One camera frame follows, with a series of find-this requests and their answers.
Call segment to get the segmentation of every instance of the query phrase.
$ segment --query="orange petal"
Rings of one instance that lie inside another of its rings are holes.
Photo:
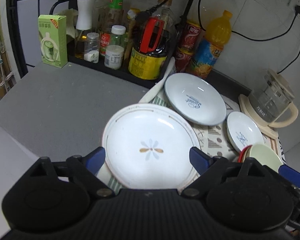
[[[156,152],[163,153],[163,150],[160,149],[160,148],[154,148],[154,150],[155,150]]]
[[[147,152],[149,150],[149,148],[141,148],[139,151],[141,152],[141,153],[145,153],[145,152]]]

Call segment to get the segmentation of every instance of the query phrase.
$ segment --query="gray tabletop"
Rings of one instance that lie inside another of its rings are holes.
[[[37,156],[64,161],[100,146],[109,118],[147,91],[74,63],[40,63],[0,101],[0,126]]]

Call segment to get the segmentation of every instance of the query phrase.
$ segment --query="orange juice bottle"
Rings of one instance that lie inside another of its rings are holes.
[[[224,11],[219,18],[212,20],[194,54],[186,72],[205,79],[220,56],[231,36],[230,18],[232,13]]]

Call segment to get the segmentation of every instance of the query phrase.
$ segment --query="stacked can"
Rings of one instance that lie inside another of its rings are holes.
[[[194,54],[194,46],[200,34],[200,26],[187,20],[183,29],[180,44],[175,53],[176,70],[184,72]]]

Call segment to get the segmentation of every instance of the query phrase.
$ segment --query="red handle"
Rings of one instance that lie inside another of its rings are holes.
[[[159,22],[159,30],[158,30],[158,33],[157,33],[157,38],[155,39],[154,46],[152,48],[149,48],[149,43],[150,43],[151,36],[152,36],[152,33],[153,33],[156,22]],[[158,18],[153,18],[153,17],[149,18],[149,20],[146,24],[145,31],[143,33],[142,40],[141,40],[140,52],[147,53],[149,51],[155,50],[155,48],[158,46],[159,39],[161,37],[163,27],[164,27],[164,21],[163,20],[159,20]]]

